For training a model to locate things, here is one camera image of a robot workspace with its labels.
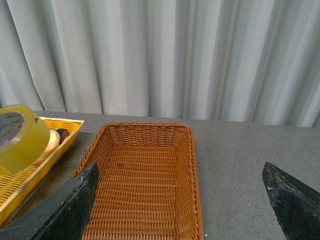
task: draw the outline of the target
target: yellow basket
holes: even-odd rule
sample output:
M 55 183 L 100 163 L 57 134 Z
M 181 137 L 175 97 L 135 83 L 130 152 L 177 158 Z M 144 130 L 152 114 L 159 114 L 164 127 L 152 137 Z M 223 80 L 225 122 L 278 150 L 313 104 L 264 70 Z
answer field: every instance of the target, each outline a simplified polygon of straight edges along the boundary
M 6 176 L 0 176 L 0 225 L 19 206 L 51 167 L 59 160 L 74 142 L 84 120 L 40 117 L 50 129 L 67 129 L 70 135 L 40 165 L 31 164 L 26 169 Z

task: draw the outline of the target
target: tabletop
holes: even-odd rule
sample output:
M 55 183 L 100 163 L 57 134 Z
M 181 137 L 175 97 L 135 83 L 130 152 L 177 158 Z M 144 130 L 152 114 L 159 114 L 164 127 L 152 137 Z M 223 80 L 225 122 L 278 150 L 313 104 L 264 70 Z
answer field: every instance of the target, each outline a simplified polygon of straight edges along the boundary
M 262 180 L 271 162 L 320 191 L 320 128 L 177 118 L 36 112 L 85 120 L 73 145 L 9 217 L 29 211 L 67 182 L 98 130 L 109 122 L 175 122 L 193 129 L 204 239 L 285 240 Z

